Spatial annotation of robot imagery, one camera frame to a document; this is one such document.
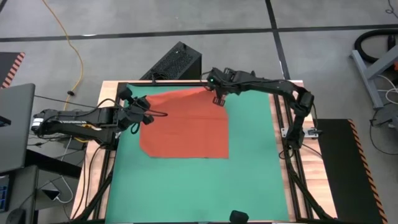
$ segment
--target black mat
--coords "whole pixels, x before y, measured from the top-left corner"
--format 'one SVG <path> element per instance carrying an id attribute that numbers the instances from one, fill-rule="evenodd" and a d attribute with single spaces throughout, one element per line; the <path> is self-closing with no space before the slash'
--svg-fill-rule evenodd
<path id="1" fill-rule="evenodd" d="M 14 79 L 25 53 L 0 52 L 0 88 L 7 88 Z"/>
<path id="2" fill-rule="evenodd" d="M 387 223 L 352 120 L 319 119 L 319 137 L 331 194 L 340 220 Z"/>

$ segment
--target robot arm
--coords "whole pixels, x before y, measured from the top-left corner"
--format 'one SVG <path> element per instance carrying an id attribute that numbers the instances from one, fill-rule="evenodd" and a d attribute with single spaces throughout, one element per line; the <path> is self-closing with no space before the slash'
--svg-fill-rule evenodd
<path id="1" fill-rule="evenodd" d="M 311 112 L 314 96 L 305 88 L 294 85 L 287 80 L 268 80 L 258 78 L 254 72 L 247 73 L 226 69 L 221 71 L 213 68 L 207 78 L 209 90 L 216 91 L 213 102 L 223 106 L 224 97 L 229 93 L 239 95 L 243 91 L 256 90 L 265 93 L 273 93 L 287 98 L 289 107 L 293 109 L 295 119 L 293 125 L 289 127 L 286 135 L 287 144 L 292 149 L 301 147 L 304 138 L 303 123 L 304 119 Z"/>
<path id="2" fill-rule="evenodd" d="M 131 98 L 131 91 L 126 89 L 119 97 L 128 100 L 129 106 L 109 106 L 99 108 L 103 100 L 91 111 L 57 111 L 43 110 L 35 114 L 31 130 L 39 137 L 62 133 L 84 140 L 95 140 L 99 145 L 113 149 L 118 133 L 126 130 L 134 123 L 150 124 L 153 116 L 146 114 L 150 104 L 145 99 Z"/>

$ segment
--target green mat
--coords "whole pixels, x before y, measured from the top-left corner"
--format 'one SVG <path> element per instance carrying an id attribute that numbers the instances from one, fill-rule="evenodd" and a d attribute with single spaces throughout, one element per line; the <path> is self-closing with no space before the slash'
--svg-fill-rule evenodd
<path id="1" fill-rule="evenodd" d="M 130 86 L 134 96 L 187 88 Z M 229 95 L 225 108 L 229 159 L 149 157 L 139 134 L 123 132 L 106 223 L 228 221 L 232 210 L 250 220 L 289 220 L 268 94 Z"/>

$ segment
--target wooden board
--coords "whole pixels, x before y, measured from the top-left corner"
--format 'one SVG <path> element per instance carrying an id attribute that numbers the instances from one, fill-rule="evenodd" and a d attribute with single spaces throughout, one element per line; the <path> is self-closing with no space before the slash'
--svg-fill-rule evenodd
<path id="1" fill-rule="evenodd" d="M 110 99 L 116 99 L 116 93 L 118 89 L 118 84 L 119 83 L 150 83 L 151 81 L 145 81 L 145 80 L 127 80 L 127 81 L 104 81 L 102 84 L 101 92 L 99 94 L 98 102 L 110 98 Z M 159 83 L 184 83 L 184 82 L 200 82 L 199 80 L 162 80 L 158 81 Z M 303 86 L 302 81 L 291 81 L 295 83 L 298 86 Z M 278 152 L 282 151 L 282 141 L 281 141 L 281 136 L 280 136 L 280 131 L 279 131 L 279 125 L 278 125 L 278 119 L 277 119 L 277 113 L 276 113 L 276 108 L 275 108 L 275 101 L 273 95 L 269 95 L 269 101 L 270 101 L 270 106 L 271 106 L 271 114 L 272 114 L 272 120 L 274 121 L 274 129 L 275 129 L 275 140 L 277 141 L 277 150 Z M 280 107 L 282 110 L 282 116 L 284 119 L 284 126 L 289 127 L 288 122 L 287 122 L 287 114 L 285 110 L 285 105 L 282 97 L 279 97 L 280 101 Z M 112 102 L 105 102 L 101 106 L 112 106 Z M 311 128 L 314 127 L 312 117 L 311 115 L 307 116 L 304 122 L 304 128 Z M 318 151 L 320 153 L 320 148 L 317 140 L 311 140 L 311 139 L 305 139 L 304 144 L 310 146 L 314 150 Z M 79 203 L 81 198 L 83 197 L 83 202 L 81 203 L 80 208 L 77 211 L 76 217 L 79 216 L 79 214 L 84 210 L 85 208 L 85 202 L 86 202 L 86 191 L 87 191 L 87 183 L 88 183 L 88 164 L 90 164 L 91 159 L 93 158 L 93 154 L 96 151 L 98 145 L 94 141 L 90 141 L 87 146 L 86 150 L 86 158 L 85 162 L 86 165 L 85 169 L 82 169 L 82 174 L 80 175 L 80 180 L 79 180 L 79 185 L 76 191 L 76 197 L 75 201 L 73 204 L 73 209 L 72 209 L 72 214 L 76 212 L 78 209 Z M 306 147 L 303 147 L 301 149 L 301 158 L 302 158 L 302 164 L 303 164 L 303 169 L 305 173 L 305 178 L 307 180 L 307 187 L 308 190 L 311 192 L 315 200 L 322 206 L 322 208 L 327 212 L 327 214 L 331 215 L 332 217 L 336 217 L 336 210 L 335 210 L 335 205 L 333 203 L 333 199 L 331 197 L 331 192 L 330 192 L 330 187 L 328 183 L 328 178 L 326 176 L 326 171 L 325 171 L 325 166 L 323 165 L 323 161 L 320 158 L 319 155 L 315 154 L 311 150 L 307 149 Z M 99 186 L 99 181 L 100 181 L 100 175 L 101 175 L 101 170 L 102 170 L 102 165 L 103 165 L 103 160 L 104 160 L 104 150 L 99 150 L 94 158 L 94 161 L 92 163 L 92 168 L 91 168 L 91 177 L 90 177 L 90 188 L 88 189 L 88 201 L 91 201 L 93 196 L 98 190 Z M 108 171 L 113 165 L 115 157 L 115 152 L 111 153 L 111 159 L 109 161 L 109 166 L 108 166 Z M 287 203 L 287 209 L 289 211 L 289 219 L 290 221 L 295 220 L 295 215 L 293 211 L 293 205 L 292 205 L 292 196 L 290 194 L 290 186 L 289 186 L 289 181 L 287 177 L 287 171 L 286 171 L 286 166 L 285 166 L 285 161 L 282 159 L 280 160 L 280 167 L 282 171 L 282 178 L 284 181 L 284 188 L 285 188 L 285 196 L 286 196 L 286 203 Z M 83 172 L 86 172 L 86 180 L 85 180 L 85 192 L 83 193 Z M 109 188 L 108 190 L 104 193 L 104 196 L 102 198 L 101 202 L 101 210 L 99 213 L 100 218 L 105 217 L 106 213 L 106 204 L 108 202 L 108 194 L 109 194 Z M 300 190 L 297 188 L 297 195 L 298 195 L 298 200 L 300 204 L 300 213 L 302 217 L 306 216 L 305 213 L 305 207 L 304 207 L 304 201 L 303 201 L 303 196 L 300 192 Z"/>

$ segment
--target red cloth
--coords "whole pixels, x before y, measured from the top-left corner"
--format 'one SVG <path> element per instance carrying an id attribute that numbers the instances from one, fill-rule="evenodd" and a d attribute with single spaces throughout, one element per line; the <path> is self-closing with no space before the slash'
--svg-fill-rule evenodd
<path id="1" fill-rule="evenodd" d="M 141 148 L 151 157 L 227 159 L 228 115 L 214 96 L 204 88 L 147 96 L 152 110 L 169 115 L 141 125 Z"/>

